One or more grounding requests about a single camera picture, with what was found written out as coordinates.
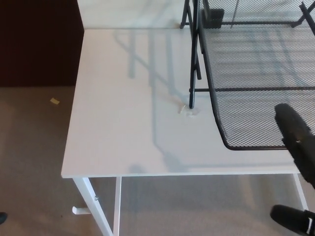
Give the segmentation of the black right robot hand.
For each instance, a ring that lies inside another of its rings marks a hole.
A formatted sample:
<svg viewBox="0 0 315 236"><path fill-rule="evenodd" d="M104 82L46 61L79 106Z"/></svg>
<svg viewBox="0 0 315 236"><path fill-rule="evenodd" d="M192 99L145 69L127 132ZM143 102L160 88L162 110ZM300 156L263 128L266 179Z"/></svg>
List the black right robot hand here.
<svg viewBox="0 0 315 236"><path fill-rule="evenodd" d="M315 185L315 136L301 116L288 104L275 106L275 121L283 143L291 154L300 174L311 186ZM274 205L270 217L284 228L301 236L315 234L315 213L289 206Z"/></svg>

